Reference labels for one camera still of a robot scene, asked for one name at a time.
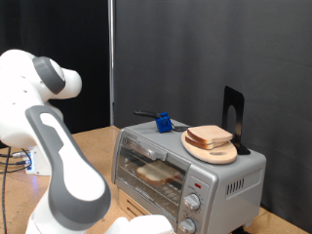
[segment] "toaster oven glass window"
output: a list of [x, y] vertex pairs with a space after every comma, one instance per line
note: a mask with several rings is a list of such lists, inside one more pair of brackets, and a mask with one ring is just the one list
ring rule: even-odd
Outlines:
[[171, 163], [169, 158], [166, 161], [153, 161], [146, 157], [145, 151], [148, 149], [136, 150], [121, 144], [117, 178], [177, 220], [185, 170]]

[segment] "toaster oven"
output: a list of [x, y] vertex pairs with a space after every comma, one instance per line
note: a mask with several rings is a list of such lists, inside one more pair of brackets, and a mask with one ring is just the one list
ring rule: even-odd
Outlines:
[[250, 226], [259, 214], [265, 157], [251, 150], [231, 164], [209, 164], [184, 149], [181, 134], [160, 134], [154, 121], [120, 130], [112, 182], [151, 214], [164, 215], [177, 234]]

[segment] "toast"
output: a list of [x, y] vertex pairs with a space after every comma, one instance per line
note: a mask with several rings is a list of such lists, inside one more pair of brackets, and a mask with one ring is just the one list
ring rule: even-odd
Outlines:
[[202, 149], [213, 149], [213, 148], [216, 148], [218, 146], [222, 146], [223, 144], [228, 142], [228, 140], [227, 140], [224, 142], [205, 144], [205, 143], [201, 143], [201, 142], [196, 141], [189, 134], [186, 134], [185, 141], [189, 144], [192, 144], [192, 145], [199, 147], [199, 148], [202, 148]]
[[158, 160], [137, 168], [136, 175], [150, 185], [159, 186], [174, 181], [180, 172]]
[[195, 141], [203, 144], [220, 143], [233, 138], [233, 135], [216, 125], [188, 128], [187, 133]]

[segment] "table surface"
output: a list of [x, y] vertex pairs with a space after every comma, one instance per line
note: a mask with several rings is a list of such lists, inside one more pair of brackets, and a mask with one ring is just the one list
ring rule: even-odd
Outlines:
[[[112, 195], [111, 206], [108, 213], [97, 222], [96, 225], [90, 228], [87, 234], [102, 234], [117, 217], [125, 216], [129, 218], [127, 214], [119, 208], [118, 190], [110, 179], [113, 151], [118, 132], [118, 128], [110, 126], [73, 135], [88, 160], [106, 179]], [[7, 153], [7, 149], [1, 149], [0, 153]], [[5, 158], [0, 158], [0, 161], [5, 162]], [[10, 160], [11, 163], [14, 163], [14, 161], [20, 161], [20, 159]], [[17, 166], [10, 167], [11, 170], [17, 168]], [[3, 170], [4, 166], [1, 165], [0, 171], [3, 172]], [[3, 175], [0, 175], [1, 187], [2, 180]], [[49, 176], [27, 175], [24, 170], [7, 174], [5, 206], [8, 233], [25, 233], [29, 216], [46, 191], [49, 180]], [[0, 233], [3, 233], [3, 227], [1, 212]], [[253, 225], [246, 230], [253, 234], [308, 234], [263, 208], [260, 208], [259, 216], [254, 219]]]

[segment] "toaster oven control panel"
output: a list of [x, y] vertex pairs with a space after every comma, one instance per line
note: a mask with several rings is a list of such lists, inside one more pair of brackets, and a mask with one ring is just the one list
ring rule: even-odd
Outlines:
[[191, 175], [186, 188], [186, 196], [182, 198], [182, 218], [178, 224], [177, 233], [197, 234], [201, 233], [201, 226], [204, 220], [202, 211], [208, 205], [209, 186]]

